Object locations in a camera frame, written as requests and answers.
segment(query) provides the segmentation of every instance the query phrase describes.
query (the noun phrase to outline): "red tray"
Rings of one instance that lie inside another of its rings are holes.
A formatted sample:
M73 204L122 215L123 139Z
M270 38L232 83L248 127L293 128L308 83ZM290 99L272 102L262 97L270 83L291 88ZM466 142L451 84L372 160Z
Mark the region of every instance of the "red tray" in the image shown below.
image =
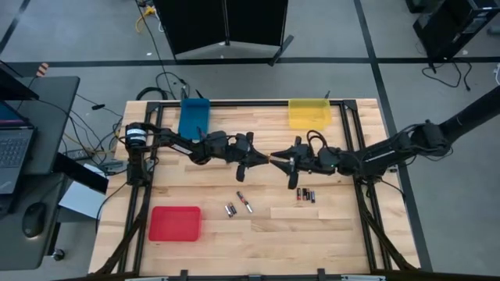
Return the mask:
M150 241L193 242L200 237L202 211L198 207L154 207Z

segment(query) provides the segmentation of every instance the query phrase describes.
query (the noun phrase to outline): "blue plastic bin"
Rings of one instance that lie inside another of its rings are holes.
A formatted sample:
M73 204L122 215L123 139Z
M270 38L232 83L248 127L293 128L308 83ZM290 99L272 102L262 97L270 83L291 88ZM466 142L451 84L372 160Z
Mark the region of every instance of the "blue plastic bin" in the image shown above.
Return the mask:
M180 102L179 134L182 137L199 140L198 128L206 135L209 131L210 100L186 98Z

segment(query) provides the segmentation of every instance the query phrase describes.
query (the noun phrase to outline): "yellow bin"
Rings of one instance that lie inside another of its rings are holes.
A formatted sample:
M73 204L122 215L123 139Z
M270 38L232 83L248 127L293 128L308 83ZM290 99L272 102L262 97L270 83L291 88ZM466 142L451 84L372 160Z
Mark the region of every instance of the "yellow bin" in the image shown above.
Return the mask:
M331 123L330 101L325 98L291 99L288 122L297 130L322 130Z

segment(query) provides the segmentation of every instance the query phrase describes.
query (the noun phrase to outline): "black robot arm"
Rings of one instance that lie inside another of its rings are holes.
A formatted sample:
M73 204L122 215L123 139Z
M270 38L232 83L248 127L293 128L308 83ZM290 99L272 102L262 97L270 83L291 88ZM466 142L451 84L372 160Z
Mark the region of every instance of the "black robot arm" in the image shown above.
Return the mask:
M376 180L383 176L389 167L417 155L445 157L453 142L498 114L500 87L496 87L439 125L429 120L411 125L387 140L359 151L342 151L340 148L328 147L321 133L312 130L307 133L307 144L303 144L302 139L296 137L291 148L271 154L288 161L270 162L290 176L290 189L297 187L298 171L325 175L337 172L344 176L356 175L366 180ZM321 140L323 144L317 154L311 145L314 139Z
M241 182L245 179L245 169L269 162L267 156L254 149L252 132L228 136L224 131L216 131L203 136L199 142L148 123L131 123L125 127L125 132L125 148L129 153L127 182L132 185L144 186L151 181L145 153L160 147L179 151L198 165L204 165L212 158L223 159L227 163L238 162L236 179ZM147 145L147 137L151 135L157 136L156 141Z

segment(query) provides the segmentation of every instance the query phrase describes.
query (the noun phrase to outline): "concrete floor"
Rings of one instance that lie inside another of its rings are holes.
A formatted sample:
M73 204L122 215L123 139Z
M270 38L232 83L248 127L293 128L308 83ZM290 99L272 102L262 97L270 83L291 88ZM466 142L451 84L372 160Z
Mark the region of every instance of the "concrete floor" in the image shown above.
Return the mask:
M0 37L18 13L22 0L0 3ZM284 57L366 58L365 41L353 0L290 0L287 34L295 40ZM402 0L361 0L375 54L378 58L423 57L412 24L416 18ZM6 62L85 62L156 60L146 31L137 34L133 0L30 0L0 59ZM148 23L162 59L172 59L157 20ZM500 17L493 23L500 24ZM275 48L262 46L209 48L183 54L185 59L270 57ZM465 48L470 56L500 55L500 37L481 31ZM446 87L422 76L425 65L380 64L382 80L397 129L431 119L447 119L495 85L496 62L474 63L468 77L471 92L462 85ZM76 75L78 93L122 112L144 87L154 86L159 66L51 67L49 76ZM460 64L462 71L466 66ZM380 98L369 63L286 63L273 68L260 64L167 66L199 89L206 98ZM455 83L452 66L437 77ZM97 135L111 130L116 117L92 111L79 98L80 113ZM500 191L496 159L500 157L500 119L494 119L458 140L454 155L441 162L419 158L409 167L416 205L423 225L430 261L436 272L500 276ZM70 148L77 148L68 142ZM76 241L75 233L81 240ZM3 280L61 279L82 276L88 269L95 234L92 222L63 225L58 245L65 261L44 260L34 271L0 272Z

